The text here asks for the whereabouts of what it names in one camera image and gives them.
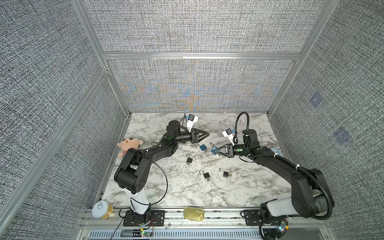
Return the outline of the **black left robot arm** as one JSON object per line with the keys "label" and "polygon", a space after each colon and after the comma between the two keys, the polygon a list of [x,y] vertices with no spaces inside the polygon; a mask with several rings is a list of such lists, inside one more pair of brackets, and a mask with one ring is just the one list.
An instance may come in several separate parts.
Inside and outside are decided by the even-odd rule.
{"label": "black left robot arm", "polygon": [[144,150],[128,149],[114,175],[114,181],[130,198],[129,215],[138,224],[147,224],[151,217],[152,204],[148,201],[143,188],[152,164],[172,156],[177,151],[179,143],[196,144],[210,136],[206,131],[186,128],[175,120],[168,123],[166,130],[156,146]]}

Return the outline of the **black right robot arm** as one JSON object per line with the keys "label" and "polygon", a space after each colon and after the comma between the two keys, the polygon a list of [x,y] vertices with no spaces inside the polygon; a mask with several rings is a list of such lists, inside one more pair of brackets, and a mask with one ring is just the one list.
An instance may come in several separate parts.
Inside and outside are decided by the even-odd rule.
{"label": "black right robot arm", "polygon": [[282,177],[291,185],[291,196],[261,204],[260,219],[303,217],[328,220],[333,213],[335,202],[325,180],[318,169],[307,169],[277,155],[270,148],[260,145],[257,132],[253,129],[242,133],[243,144],[230,144],[215,150],[227,158],[242,156],[263,166]]}

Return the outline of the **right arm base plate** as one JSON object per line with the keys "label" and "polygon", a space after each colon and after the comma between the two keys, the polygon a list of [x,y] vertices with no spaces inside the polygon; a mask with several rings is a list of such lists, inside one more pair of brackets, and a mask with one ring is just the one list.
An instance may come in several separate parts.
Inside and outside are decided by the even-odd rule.
{"label": "right arm base plate", "polygon": [[241,217],[245,219],[247,226],[259,226],[262,220],[272,218],[273,216],[267,210],[243,210]]}

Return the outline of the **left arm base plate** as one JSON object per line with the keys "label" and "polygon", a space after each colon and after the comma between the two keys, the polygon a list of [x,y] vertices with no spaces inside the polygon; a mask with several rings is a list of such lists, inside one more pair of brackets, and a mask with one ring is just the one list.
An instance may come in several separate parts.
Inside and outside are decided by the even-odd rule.
{"label": "left arm base plate", "polygon": [[125,213],[123,226],[124,227],[163,227],[165,221],[165,211],[163,210],[147,210],[143,215],[134,213],[133,210],[128,210]]}

